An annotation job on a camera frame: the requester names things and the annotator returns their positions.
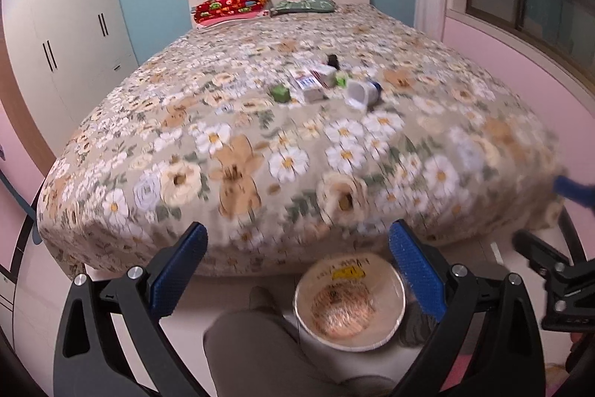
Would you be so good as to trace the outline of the white plastic cup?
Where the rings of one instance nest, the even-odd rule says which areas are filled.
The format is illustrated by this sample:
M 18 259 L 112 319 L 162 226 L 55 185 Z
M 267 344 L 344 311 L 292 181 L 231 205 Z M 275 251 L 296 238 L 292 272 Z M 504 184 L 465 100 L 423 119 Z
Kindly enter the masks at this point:
M 379 103 L 381 92 L 377 81 L 349 79 L 346 84 L 346 103 L 357 110 L 368 111 Z

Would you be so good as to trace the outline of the small green block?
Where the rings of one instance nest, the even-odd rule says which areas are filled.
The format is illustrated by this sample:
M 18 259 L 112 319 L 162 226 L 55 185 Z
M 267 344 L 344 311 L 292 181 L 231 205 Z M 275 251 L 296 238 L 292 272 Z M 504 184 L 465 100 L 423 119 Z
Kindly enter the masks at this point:
M 344 71 L 338 71 L 335 74 L 336 85 L 339 88 L 344 89 L 347 86 L 347 81 L 349 80 L 349 74 L 345 73 Z

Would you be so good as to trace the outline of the red patterned pillow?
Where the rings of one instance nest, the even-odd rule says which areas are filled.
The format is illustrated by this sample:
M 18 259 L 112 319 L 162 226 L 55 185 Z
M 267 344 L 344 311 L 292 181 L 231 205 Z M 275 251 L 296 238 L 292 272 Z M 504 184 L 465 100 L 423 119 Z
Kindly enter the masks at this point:
M 216 24 L 266 16 L 271 0 L 206 0 L 194 6 L 192 20 L 198 26 L 210 27 Z

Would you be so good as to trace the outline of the green cube block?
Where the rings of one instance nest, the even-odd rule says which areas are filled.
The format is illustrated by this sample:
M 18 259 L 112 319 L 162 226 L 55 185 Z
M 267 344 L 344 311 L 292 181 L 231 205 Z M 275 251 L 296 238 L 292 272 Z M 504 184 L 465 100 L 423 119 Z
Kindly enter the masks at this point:
M 278 104 L 287 104 L 292 99 L 290 89 L 284 84 L 276 84 L 269 90 L 269 94 Z

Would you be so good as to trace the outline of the white blue milk carton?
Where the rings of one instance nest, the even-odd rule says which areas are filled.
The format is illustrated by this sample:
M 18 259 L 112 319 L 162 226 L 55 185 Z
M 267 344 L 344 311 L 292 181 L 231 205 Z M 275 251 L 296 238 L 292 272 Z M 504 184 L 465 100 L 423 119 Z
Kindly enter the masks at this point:
M 292 84 L 303 100 L 310 104 L 326 98 L 325 87 L 319 80 L 320 70 L 317 67 L 294 67 L 289 70 Z

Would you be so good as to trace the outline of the white barcode box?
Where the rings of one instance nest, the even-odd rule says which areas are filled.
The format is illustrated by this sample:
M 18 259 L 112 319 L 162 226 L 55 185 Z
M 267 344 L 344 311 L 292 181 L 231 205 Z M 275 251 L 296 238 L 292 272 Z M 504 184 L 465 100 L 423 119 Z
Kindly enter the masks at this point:
M 327 89 L 333 88 L 337 82 L 337 69 L 327 64 L 314 64 L 309 67 L 310 73 Z

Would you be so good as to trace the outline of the green floral pillow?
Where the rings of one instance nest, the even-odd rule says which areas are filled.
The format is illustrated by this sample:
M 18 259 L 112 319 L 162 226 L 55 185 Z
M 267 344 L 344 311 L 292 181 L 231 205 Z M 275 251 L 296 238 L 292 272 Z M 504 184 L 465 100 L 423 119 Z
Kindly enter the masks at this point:
M 337 4 L 333 0 L 282 0 L 270 10 L 271 16 L 295 13 L 333 13 Z

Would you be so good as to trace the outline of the floral bedspread bed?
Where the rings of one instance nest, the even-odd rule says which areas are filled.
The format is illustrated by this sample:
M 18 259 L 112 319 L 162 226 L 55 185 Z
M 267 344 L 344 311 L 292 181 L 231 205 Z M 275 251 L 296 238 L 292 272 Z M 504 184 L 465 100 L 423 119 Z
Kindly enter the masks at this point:
M 289 70 L 336 54 L 380 83 L 306 103 Z M 287 104 L 269 90 L 290 89 Z M 208 232 L 199 271 L 283 274 L 387 248 L 405 220 L 435 246 L 555 225 L 559 143 L 521 98 L 456 50 L 366 4 L 194 29 L 103 98 L 68 141 L 37 205 L 68 275 L 122 272 Z

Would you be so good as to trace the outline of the person leg grey trousers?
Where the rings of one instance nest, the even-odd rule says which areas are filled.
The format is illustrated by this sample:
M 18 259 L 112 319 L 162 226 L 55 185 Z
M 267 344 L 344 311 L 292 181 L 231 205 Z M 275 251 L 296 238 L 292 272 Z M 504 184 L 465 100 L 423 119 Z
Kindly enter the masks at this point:
M 387 396 L 395 387 L 382 376 L 331 379 L 305 354 L 299 331 L 261 286 L 252 288 L 247 308 L 215 320 L 203 346 L 219 396 Z

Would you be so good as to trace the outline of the white trash bin with bag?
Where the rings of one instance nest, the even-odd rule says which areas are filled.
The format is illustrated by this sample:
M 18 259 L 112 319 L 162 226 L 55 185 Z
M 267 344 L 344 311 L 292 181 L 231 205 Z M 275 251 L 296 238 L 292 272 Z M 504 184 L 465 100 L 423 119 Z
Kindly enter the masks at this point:
M 376 350 L 396 334 L 405 315 L 401 275 L 372 254 L 336 255 L 313 264 L 299 279 L 293 313 L 324 346 L 349 353 Z

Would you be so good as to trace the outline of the black foam cylinder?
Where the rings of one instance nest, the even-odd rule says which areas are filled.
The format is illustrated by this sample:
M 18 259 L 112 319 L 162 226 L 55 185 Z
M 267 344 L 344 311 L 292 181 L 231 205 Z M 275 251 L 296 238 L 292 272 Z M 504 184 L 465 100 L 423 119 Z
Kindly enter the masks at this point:
M 340 70 L 340 64 L 336 54 L 328 55 L 327 65 L 329 67 L 334 67 L 335 70 Z

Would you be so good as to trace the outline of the white wardrobe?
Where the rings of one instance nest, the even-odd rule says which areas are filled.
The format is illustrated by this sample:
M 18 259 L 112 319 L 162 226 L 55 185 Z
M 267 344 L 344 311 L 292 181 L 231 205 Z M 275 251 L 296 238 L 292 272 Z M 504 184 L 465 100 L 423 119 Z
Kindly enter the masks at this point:
M 27 109 L 54 155 L 138 66 L 120 0 L 2 0 L 5 40 Z

